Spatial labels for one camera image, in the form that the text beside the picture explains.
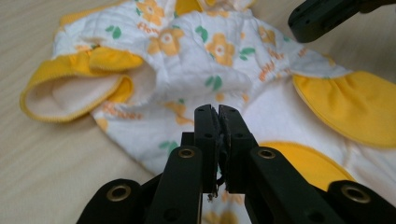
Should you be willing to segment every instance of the garment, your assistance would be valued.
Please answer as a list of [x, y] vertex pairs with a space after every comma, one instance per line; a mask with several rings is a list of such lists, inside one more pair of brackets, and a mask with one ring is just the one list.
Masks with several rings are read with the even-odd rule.
[[[229, 105], [263, 145], [299, 150], [288, 157], [296, 162], [304, 155], [323, 161], [331, 178], [319, 181], [322, 188], [354, 177], [396, 203], [389, 197], [396, 187], [394, 84], [337, 65], [244, 7], [203, 11], [200, 2], [182, 2], [123, 1], [65, 17], [52, 60], [22, 92], [22, 110], [44, 121], [91, 113], [159, 174], [181, 133], [193, 131], [196, 107]], [[299, 171], [318, 183], [309, 167]], [[243, 196], [220, 195], [204, 204], [204, 217], [245, 223]]]

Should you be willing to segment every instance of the wooden table surface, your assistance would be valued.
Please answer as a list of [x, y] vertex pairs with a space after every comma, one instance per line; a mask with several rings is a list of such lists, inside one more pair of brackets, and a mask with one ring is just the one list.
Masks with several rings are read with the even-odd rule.
[[[114, 1], [0, 1], [0, 223], [75, 223], [91, 196], [116, 178], [152, 178], [87, 116], [66, 124], [27, 118], [19, 97], [51, 55], [62, 15]], [[291, 36], [289, 14], [303, 1], [258, 0], [253, 13]], [[396, 83], [395, 6], [358, 14], [307, 44], [346, 68]]]

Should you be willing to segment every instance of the light wood surface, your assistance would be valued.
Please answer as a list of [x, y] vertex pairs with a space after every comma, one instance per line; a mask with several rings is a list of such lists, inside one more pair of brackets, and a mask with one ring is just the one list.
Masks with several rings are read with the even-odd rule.
[[[152, 178], [91, 117], [41, 123], [19, 107], [21, 90], [51, 55], [60, 17], [112, 2], [0, 1], [0, 223], [75, 223], [106, 182], [128, 178], [144, 183]], [[258, 0], [253, 12], [291, 36], [287, 20], [302, 2]], [[396, 83], [395, 6], [356, 15], [307, 46], [347, 68]]]

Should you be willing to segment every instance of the baby clothing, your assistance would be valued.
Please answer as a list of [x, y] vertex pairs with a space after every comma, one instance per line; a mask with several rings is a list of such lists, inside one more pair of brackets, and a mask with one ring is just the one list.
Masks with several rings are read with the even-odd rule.
[[[251, 4], [134, 0], [66, 16], [21, 108], [51, 122], [91, 113], [159, 174], [196, 107], [229, 105], [311, 184], [355, 178], [396, 204], [396, 86], [294, 42]], [[243, 195], [219, 197], [207, 221], [248, 222]]]

